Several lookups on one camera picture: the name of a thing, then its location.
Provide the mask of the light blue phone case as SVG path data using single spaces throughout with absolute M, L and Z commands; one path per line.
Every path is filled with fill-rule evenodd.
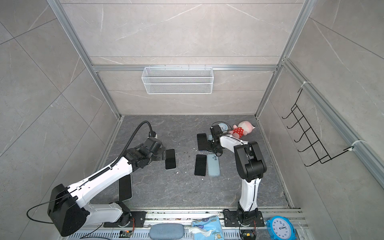
M 220 163 L 219 163 L 219 157 L 215 154 L 207 155 L 207 166 L 208 166 L 208 173 L 211 177 L 218 177 L 220 176 Z

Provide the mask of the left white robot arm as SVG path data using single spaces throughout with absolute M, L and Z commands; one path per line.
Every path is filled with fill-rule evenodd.
M 163 159 L 163 143 L 153 137 L 123 152 L 113 163 L 68 187 L 57 185 L 51 192 L 48 216 L 62 237 L 74 234 L 84 226 L 112 223 L 127 226 L 130 209 L 121 201 L 92 205 L 90 201 L 111 184 Z

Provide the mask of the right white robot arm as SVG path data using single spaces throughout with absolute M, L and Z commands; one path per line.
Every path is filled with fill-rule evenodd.
M 212 139 L 208 140 L 208 150 L 221 154 L 224 149 L 234 153 L 237 172 L 242 179 L 241 197 L 237 217 L 241 225 L 249 225 L 261 219 L 257 198 L 259 185 L 267 165 L 256 141 L 243 141 L 234 134 L 224 133 L 219 125 L 210 128 Z

